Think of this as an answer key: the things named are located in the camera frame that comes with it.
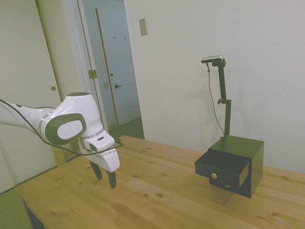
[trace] doorway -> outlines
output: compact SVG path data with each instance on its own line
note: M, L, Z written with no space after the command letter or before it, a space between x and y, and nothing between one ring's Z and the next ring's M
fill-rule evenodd
M120 0L78 0L83 29L88 30L105 111L113 137L144 139L139 98L132 62L124 2Z

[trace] light switch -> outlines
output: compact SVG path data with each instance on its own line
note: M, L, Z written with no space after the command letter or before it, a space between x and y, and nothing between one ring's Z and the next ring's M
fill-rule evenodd
M141 19L139 22L140 22L141 36L144 36L147 34L146 18Z

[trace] cable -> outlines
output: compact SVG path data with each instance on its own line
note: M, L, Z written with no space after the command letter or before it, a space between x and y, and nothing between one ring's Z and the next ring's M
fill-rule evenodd
M209 68L209 64L208 64L208 63L206 63L206 66L208 67L208 73L209 73L209 90L210 90L210 95L211 95L211 99L212 99L214 115L215 115L216 121L217 121L217 123L218 123L218 125L219 125L219 127L220 127L220 129L221 129L221 131L222 131L222 133L223 133L223 135L224 135L224 131L223 131L223 129L221 128L221 126L220 126L220 124L219 124L219 121L218 121L218 118L217 118L216 112L215 112L215 106L214 106L214 101L213 101L213 96L212 96L211 86L210 86L210 71L211 71L211 70L210 70L210 68Z
M105 150L102 150L102 151L99 151L99 152L94 152L94 153L89 153L89 154L82 154L82 153L77 153L73 150L70 150L70 149L67 149L67 148L64 148L64 147L61 147L61 146L57 146L57 145L54 145L52 143L49 143L47 141L45 141L41 136L40 134L38 133L38 131L35 129L35 127L33 127L33 125L15 108L13 107L12 105L10 105L9 103L5 102L4 100L0 99L0 102L6 104L7 106L9 106L10 108L12 108L15 112L17 112L17 114L19 114L21 116L21 118L23 118L23 120L33 129L33 131L35 132L35 134L41 139L41 141L43 141L45 144L48 144L50 146L53 146L53 147L56 147L56 148L59 148L59 149L63 149L63 150L66 150L66 151L69 151L73 154L76 154L76 155L79 155L79 156L90 156L90 155L95 155L95 154L100 154L100 153L103 153L103 152L106 152L108 150L111 150L111 149L116 149L116 148L119 148L121 146L123 146L123 143L121 142L116 142L117 144L119 144L118 146L114 146L112 148L108 148L108 149L105 149Z

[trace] drawer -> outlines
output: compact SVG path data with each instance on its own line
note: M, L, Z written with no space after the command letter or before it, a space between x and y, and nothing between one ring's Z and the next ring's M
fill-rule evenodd
M249 174L251 159L223 151L209 149L195 162L195 172L211 182L239 189Z

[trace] green floor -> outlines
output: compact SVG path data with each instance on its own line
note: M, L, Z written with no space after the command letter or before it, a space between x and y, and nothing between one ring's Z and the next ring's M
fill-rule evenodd
M23 200L14 188L0 194L0 229L33 229Z
M109 134L114 138L126 135L144 139L142 119L137 118L114 128ZM31 216L32 225L27 209L14 188L0 194L0 229L43 229L41 222L34 217Z
M142 119L140 117L117 128L114 128L109 131L109 134L114 138L119 138L120 136L126 135L144 139Z

